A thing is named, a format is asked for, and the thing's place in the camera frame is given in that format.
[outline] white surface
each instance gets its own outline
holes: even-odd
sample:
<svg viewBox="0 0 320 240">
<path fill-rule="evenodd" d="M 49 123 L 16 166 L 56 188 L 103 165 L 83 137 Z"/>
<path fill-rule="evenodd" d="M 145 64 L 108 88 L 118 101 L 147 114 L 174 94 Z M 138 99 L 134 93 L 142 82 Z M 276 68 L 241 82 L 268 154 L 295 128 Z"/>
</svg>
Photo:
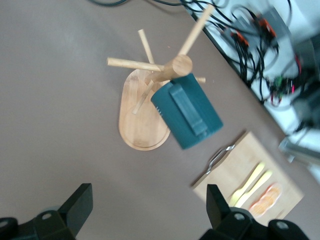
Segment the white surface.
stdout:
<svg viewBox="0 0 320 240">
<path fill-rule="evenodd" d="M 289 6 L 288 2 L 286 0 L 278 1 L 278 0 L 263 0 L 263 1 L 256 1 L 256 0 L 233 0 L 228 1 L 228 4 L 225 8 L 221 9 L 221 11 L 230 19 L 233 19 L 233 16 L 231 14 L 231 10 L 236 5 L 242 5 L 250 10 L 252 10 L 254 13 L 263 13 L 270 7 L 275 7 L 275 9 L 278 11 L 280 16 L 282 17 L 284 22 L 287 22 L 288 15 L 289 15 Z M 318 8 L 315 7 L 318 5 L 317 0 L 309 0 L 309 1 L 295 1 L 291 0 L 292 5 L 292 19 L 291 23 L 289 25 L 289 30 L 292 34 L 292 37 L 283 37 L 278 42 L 279 44 L 279 56 L 270 69 L 266 70 L 264 72 L 265 77 L 269 77 L 270 79 L 273 79 L 277 76 L 279 76 L 283 68 L 291 62 L 291 60 L 294 57 L 294 52 L 292 50 L 291 42 L 301 42 L 309 37 L 312 37 L 317 31 L 319 30 L 319 11 Z M 194 9 L 200 10 L 200 8 L 193 3 L 192 7 Z M 240 10 L 237 10 L 234 12 L 236 16 L 244 16 L 246 17 L 248 13 L 241 12 Z M 219 13 L 215 12 L 213 14 L 214 16 L 218 17 L 219 19 L 224 20 Z M 221 37 L 220 32 L 210 23 L 208 23 L 207 30 L 211 33 L 214 40 L 217 42 L 217 44 L 223 49 L 223 51 L 232 59 L 238 60 L 237 52 L 230 47 L 229 44 L 225 42 L 225 40 Z M 257 54 L 253 53 L 253 56 L 255 59 L 257 59 Z M 275 53 L 272 51 L 268 51 L 265 55 L 265 65 L 268 66 L 268 63 L 270 63 L 275 56 Z M 295 77 L 298 74 L 298 68 L 296 64 L 292 64 L 286 71 L 285 76 L 286 77 Z M 252 90 L 255 92 L 257 97 L 260 99 L 260 92 L 259 92 L 259 81 L 255 80 L 252 84 Z M 267 89 L 267 86 L 265 83 L 263 83 L 263 96 L 267 97 L 270 93 Z M 299 137 L 304 134 L 304 130 L 299 133 L 294 133 L 295 129 L 299 126 L 299 120 L 296 116 L 294 108 L 290 105 L 291 100 L 296 96 L 290 95 L 290 96 L 284 96 L 282 99 L 281 104 L 279 107 L 273 107 L 270 103 L 270 98 L 268 101 L 264 104 L 266 109 L 269 111 L 269 113 L 272 115 L 272 117 L 275 119 L 275 121 L 279 124 L 281 129 L 287 134 L 292 135 L 290 137 L 290 140 L 292 142 L 296 142 Z M 310 148 L 314 151 L 320 152 L 320 131 L 312 129 L 310 130 L 304 137 L 303 140 L 300 141 L 300 145 L 306 148 Z M 310 165 L 308 168 L 310 169 L 310 172 L 314 177 L 319 181 L 320 179 L 320 170 L 317 166 Z"/>
</svg>

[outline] wooden pole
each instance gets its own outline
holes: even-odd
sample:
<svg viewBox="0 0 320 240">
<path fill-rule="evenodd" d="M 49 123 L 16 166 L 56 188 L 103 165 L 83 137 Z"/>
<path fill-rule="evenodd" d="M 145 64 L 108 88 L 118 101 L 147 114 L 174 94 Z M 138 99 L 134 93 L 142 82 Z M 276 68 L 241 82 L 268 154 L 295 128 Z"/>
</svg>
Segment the wooden pole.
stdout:
<svg viewBox="0 0 320 240">
<path fill-rule="evenodd" d="M 208 4 L 208 7 L 203 11 L 203 14 L 198 20 L 196 21 L 196 24 L 193 26 L 191 32 L 189 33 L 189 36 L 186 38 L 184 44 L 182 45 L 179 54 L 187 55 L 192 45 L 195 43 L 197 37 L 199 36 L 200 32 L 204 28 L 207 19 L 209 18 L 210 14 L 214 10 L 214 6 Z"/>
<path fill-rule="evenodd" d="M 144 47 L 144 51 L 146 53 L 146 56 L 147 56 L 147 58 L 149 60 L 149 63 L 154 64 L 155 63 L 154 57 L 152 56 L 151 49 L 150 49 L 150 46 L 149 46 L 145 31 L 143 29 L 140 29 L 138 31 L 138 33 L 139 33 L 142 45 Z"/>
<path fill-rule="evenodd" d="M 141 69 L 141 70 L 156 71 L 156 72 L 163 72 L 165 70 L 165 66 L 163 65 L 157 65 L 157 64 L 141 62 L 141 61 L 131 61 L 131 60 L 119 59 L 119 58 L 113 58 L 113 57 L 108 57 L 106 59 L 106 64 L 114 67 L 121 67 L 121 68 L 128 68 L 128 69 Z"/>
</svg>

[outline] orange plastic food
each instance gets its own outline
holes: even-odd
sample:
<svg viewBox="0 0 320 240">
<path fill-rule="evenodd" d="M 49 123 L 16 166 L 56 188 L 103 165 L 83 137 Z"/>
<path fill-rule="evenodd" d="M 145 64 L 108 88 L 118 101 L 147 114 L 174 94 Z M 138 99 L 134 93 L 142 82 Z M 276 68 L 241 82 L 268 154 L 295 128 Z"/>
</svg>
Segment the orange plastic food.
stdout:
<svg viewBox="0 0 320 240">
<path fill-rule="evenodd" d="M 268 209 L 276 204 L 282 193 L 282 186 L 279 183 L 270 185 L 264 194 L 262 194 L 258 201 L 253 203 L 249 208 L 249 212 L 253 217 L 259 218 L 264 215 Z"/>
</svg>

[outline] dark green mug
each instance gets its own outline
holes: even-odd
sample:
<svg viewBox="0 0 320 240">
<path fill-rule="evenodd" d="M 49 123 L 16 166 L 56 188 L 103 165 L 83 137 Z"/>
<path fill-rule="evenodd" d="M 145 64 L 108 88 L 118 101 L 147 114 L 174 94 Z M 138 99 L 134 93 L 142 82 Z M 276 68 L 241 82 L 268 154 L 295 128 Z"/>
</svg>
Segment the dark green mug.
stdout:
<svg viewBox="0 0 320 240">
<path fill-rule="evenodd" d="M 151 102 L 183 149 L 210 137 L 223 126 L 192 73 L 162 86 Z"/>
</svg>

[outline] wooden mug tree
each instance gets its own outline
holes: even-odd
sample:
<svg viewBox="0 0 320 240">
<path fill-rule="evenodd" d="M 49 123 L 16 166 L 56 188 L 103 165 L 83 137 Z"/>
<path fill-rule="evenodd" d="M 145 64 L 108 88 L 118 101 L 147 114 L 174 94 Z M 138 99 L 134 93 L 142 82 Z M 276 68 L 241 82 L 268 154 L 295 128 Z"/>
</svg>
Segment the wooden mug tree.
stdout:
<svg viewBox="0 0 320 240">
<path fill-rule="evenodd" d="M 208 5 L 178 55 L 165 65 L 155 64 L 143 29 L 138 33 L 149 63 L 111 57 L 107 59 L 109 66 L 135 69 L 124 82 L 119 114 L 119 132 L 130 147 L 149 151 L 158 148 L 167 140 L 170 130 L 152 104 L 151 97 L 168 81 L 191 73 L 193 64 L 187 54 L 213 9 L 212 5 Z M 203 77 L 196 79 L 200 83 L 206 81 Z"/>
</svg>

